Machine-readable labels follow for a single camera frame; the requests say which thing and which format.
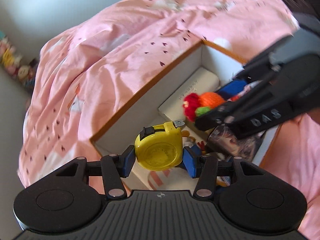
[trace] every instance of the white wall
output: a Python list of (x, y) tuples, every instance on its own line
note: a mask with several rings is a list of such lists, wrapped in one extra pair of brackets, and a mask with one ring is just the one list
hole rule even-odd
[(20, 227), (12, 205), (23, 190), (17, 176), (22, 126), (28, 94), (0, 68), (0, 239), (13, 239)]
[(64, 30), (119, 0), (0, 0), (0, 30), (27, 60)]

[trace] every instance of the green plush part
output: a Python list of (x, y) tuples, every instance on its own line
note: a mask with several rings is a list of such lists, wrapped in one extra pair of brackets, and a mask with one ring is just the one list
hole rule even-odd
[(196, 109), (196, 116), (199, 117), (199, 116), (201, 116), (201, 115), (209, 112), (210, 110), (211, 110), (211, 109), (210, 109), (210, 107), (208, 107), (208, 106), (198, 107), (198, 108)]

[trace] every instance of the bed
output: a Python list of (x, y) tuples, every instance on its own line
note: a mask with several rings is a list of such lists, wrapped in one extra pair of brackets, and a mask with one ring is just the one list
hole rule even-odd
[(102, 10), (41, 50), (20, 180), (27, 187), (77, 156), (99, 160), (95, 138), (190, 47), (213, 42), (244, 63), (298, 27), (282, 0), (122, 0)]

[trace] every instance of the white lettering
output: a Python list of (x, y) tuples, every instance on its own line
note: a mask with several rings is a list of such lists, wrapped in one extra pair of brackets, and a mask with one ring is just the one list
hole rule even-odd
[(273, 114), (273, 117), (276, 119), (279, 119), (281, 117), (281, 114), (279, 114), (278, 110), (272, 109), (271, 114)]
[(269, 117), (267, 117), (266, 115), (262, 115), (262, 121), (267, 123), (267, 122), (271, 122), (271, 119)]
[(257, 126), (257, 127), (261, 125), (261, 122), (258, 119), (255, 119), (255, 118), (251, 119), (251, 122), (253, 123), (254, 126)]

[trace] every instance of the tape measure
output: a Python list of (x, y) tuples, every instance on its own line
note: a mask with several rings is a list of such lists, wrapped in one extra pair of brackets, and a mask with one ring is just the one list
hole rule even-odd
[(144, 127), (137, 136), (134, 150), (138, 163), (151, 171), (163, 171), (182, 162), (182, 135), (184, 121)]

